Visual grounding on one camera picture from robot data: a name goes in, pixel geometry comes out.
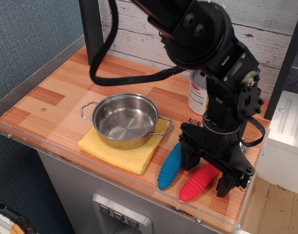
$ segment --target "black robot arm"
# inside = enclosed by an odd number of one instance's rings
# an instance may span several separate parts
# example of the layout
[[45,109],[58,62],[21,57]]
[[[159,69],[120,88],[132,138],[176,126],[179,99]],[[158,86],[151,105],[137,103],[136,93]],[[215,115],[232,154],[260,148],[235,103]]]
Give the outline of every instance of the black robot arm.
[[[109,2],[110,6],[115,5],[114,0]],[[187,171],[192,169],[202,157],[222,171],[217,186],[219,197],[225,197],[235,186],[246,188],[255,169],[241,151],[240,143],[255,146],[262,142],[265,134],[263,126],[253,119],[253,115],[260,114],[263,104],[259,97],[258,61],[236,38],[228,14],[216,3],[197,0],[131,2],[148,14],[149,23],[159,30],[169,58],[177,65],[177,73],[200,70],[206,76],[209,99],[202,127],[190,123],[181,125],[183,167]],[[92,65],[90,75],[95,82],[96,68],[93,68]],[[119,79],[114,79],[113,84],[120,84]],[[248,121],[262,132],[260,139],[250,143],[242,138]]]

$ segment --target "blue wall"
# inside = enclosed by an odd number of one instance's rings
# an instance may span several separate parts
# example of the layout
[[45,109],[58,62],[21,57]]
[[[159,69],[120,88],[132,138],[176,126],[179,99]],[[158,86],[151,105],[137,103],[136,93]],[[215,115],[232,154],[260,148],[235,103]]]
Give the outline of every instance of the blue wall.
[[[77,0],[0,0],[0,99],[82,34]],[[2,135],[0,203],[41,234],[73,233],[36,151]]]

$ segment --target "can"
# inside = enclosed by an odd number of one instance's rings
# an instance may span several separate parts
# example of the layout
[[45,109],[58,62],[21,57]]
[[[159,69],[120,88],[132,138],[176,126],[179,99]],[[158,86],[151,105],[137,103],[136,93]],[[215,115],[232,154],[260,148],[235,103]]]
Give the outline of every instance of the can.
[[199,70],[194,70],[190,74],[189,107],[202,116],[206,111],[207,100],[206,75]]

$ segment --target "yellow towel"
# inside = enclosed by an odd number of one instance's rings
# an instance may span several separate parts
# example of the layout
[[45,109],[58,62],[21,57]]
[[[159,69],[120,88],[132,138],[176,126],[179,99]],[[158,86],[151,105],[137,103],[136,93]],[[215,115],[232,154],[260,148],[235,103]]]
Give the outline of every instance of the yellow towel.
[[[165,133],[169,127],[169,121],[159,119],[155,132]],[[154,150],[163,136],[153,135],[144,145],[131,150],[117,150],[106,145],[99,133],[93,127],[78,142],[78,147],[102,161],[126,171],[141,175],[150,161]]]

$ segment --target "pot rim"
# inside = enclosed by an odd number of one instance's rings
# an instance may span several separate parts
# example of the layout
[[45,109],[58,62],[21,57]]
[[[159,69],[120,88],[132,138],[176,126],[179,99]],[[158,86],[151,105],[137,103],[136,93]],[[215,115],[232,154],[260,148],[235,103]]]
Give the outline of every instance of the pot rim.
[[[110,101],[112,100],[116,100],[118,98],[124,98],[124,97],[135,97],[135,98],[141,98],[147,102],[149,102],[151,104],[151,106],[153,107],[153,110],[155,111],[156,113],[156,120],[154,122],[154,124],[152,125],[152,128],[145,134],[142,134],[142,135],[139,135],[137,137],[134,137],[134,138],[131,138],[131,139],[116,139],[116,138],[112,138],[112,137],[109,137],[107,135],[105,135],[104,133],[102,133],[100,131],[100,129],[98,128],[97,124],[96,124],[96,114],[97,112],[102,109],[102,106],[109,103]],[[105,99],[103,99],[101,102],[99,102],[95,109],[93,110],[93,113],[92,113],[92,123],[93,123],[93,126],[95,127],[95,129],[98,131],[99,134],[101,134],[103,137],[107,138],[107,139],[110,139],[110,140],[115,140],[115,141],[130,141],[130,140],[135,140],[135,139],[139,139],[139,138],[142,138],[144,137],[145,135],[148,135],[155,129],[158,121],[159,121],[159,109],[157,107],[157,105],[148,97],[142,95],[142,94],[136,94],[136,93],[119,93],[119,94],[114,94],[114,95],[111,95],[111,96],[108,96],[106,97]]]

